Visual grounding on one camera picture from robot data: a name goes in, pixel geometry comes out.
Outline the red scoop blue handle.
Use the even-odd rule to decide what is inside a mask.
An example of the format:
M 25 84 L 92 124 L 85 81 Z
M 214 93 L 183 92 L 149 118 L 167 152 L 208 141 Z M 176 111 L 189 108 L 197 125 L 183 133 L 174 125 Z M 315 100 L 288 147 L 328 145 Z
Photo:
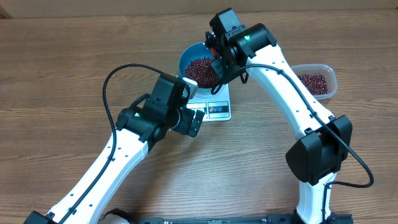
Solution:
M 213 58 L 216 60 L 217 59 L 217 54 L 216 54 L 215 49 L 214 48 L 210 48 L 210 50 L 211 50 Z

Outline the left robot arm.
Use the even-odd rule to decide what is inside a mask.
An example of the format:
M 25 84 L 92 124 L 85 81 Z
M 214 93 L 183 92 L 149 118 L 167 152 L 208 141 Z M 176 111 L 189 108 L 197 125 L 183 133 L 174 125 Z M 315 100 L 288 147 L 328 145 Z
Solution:
M 104 209 L 130 171 L 167 131 L 193 138 L 197 135 L 204 114 L 187 108 L 197 89 L 193 80 L 161 74 L 152 93 L 134 100 L 111 123 L 106 147 L 69 194 L 46 215 L 33 211 L 25 222 L 131 223 L 125 212 Z

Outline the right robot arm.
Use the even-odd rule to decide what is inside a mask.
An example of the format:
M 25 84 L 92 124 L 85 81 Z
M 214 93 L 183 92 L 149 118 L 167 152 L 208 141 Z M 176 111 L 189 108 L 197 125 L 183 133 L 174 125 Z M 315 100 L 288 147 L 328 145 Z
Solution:
M 286 118 L 295 144 L 285 155 L 299 180 L 299 201 L 293 215 L 267 217 L 268 223 L 352 223 L 351 215 L 330 210 L 331 185 L 348 156 L 352 124 L 336 118 L 306 89 L 285 61 L 275 37 L 264 24 L 246 27 L 227 8 L 210 21 L 205 45 L 216 56 L 212 68 L 218 77 L 211 92 L 239 77 L 263 87 Z

